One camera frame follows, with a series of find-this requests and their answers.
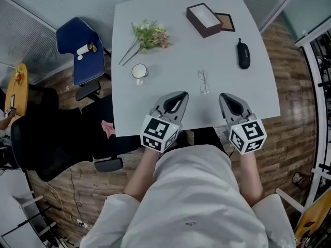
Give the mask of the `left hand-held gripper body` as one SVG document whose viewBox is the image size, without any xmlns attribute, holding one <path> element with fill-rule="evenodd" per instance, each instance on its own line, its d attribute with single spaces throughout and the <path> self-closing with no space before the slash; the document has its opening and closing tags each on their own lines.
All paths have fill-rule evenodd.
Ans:
<svg viewBox="0 0 331 248">
<path fill-rule="evenodd" d="M 177 115 L 167 113 L 156 105 L 144 118 L 140 130 L 141 145 L 163 153 L 176 140 L 182 124 Z"/>
</svg>

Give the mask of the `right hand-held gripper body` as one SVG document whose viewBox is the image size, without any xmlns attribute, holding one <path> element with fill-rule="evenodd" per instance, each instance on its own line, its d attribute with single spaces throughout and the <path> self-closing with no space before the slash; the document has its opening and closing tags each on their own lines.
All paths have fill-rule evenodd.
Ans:
<svg viewBox="0 0 331 248">
<path fill-rule="evenodd" d="M 261 149 L 267 134 L 261 119 L 249 110 L 234 115 L 225 111 L 227 140 L 241 154 L 247 154 Z"/>
</svg>

